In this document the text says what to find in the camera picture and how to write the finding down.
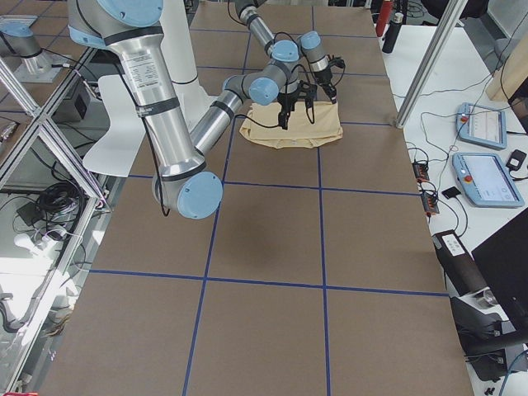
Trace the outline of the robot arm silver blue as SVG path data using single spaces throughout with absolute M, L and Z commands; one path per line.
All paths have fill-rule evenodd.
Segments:
M 312 63 L 323 56 L 318 34 L 277 40 L 258 15 L 259 1 L 237 1 L 239 20 L 264 45 L 270 61 L 258 73 L 237 75 L 224 83 L 218 98 L 190 129 L 187 106 L 179 101 L 176 76 L 193 78 L 196 69 L 176 71 L 193 62 L 189 26 L 181 1 L 70 1 L 68 28 L 80 45 L 117 55 L 129 82 L 130 96 L 155 157 L 153 193 L 163 210 L 188 219 L 212 215 L 223 198 L 222 181 L 207 171 L 205 154 L 215 145 L 250 99 L 261 106 L 297 83 L 301 56 Z
M 346 65 L 342 58 L 330 56 L 323 48 L 317 31 L 309 31 L 294 38 L 284 31 L 272 32 L 259 15 L 257 9 L 265 1 L 233 1 L 238 23 L 247 27 L 255 39 L 263 46 L 270 59 L 286 64 L 306 59 L 315 84 L 321 87 L 332 104 L 337 102 L 337 87 L 332 82 L 332 67 L 342 70 Z

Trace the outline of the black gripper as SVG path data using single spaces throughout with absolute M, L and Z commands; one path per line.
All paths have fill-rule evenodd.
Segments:
M 288 130 L 290 113 L 295 110 L 295 104 L 299 100 L 300 91 L 292 93 L 280 92 L 277 96 L 277 102 L 280 104 L 280 113 L 278 114 L 277 124 L 283 129 Z M 314 99 L 306 97 L 304 99 L 305 114 L 309 123 L 315 122 Z
M 337 101 L 337 89 L 332 83 L 332 67 L 327 66 L 326 68 L 315 72 L 316 83 L 323 87 L 325 94 L 331 103 Z

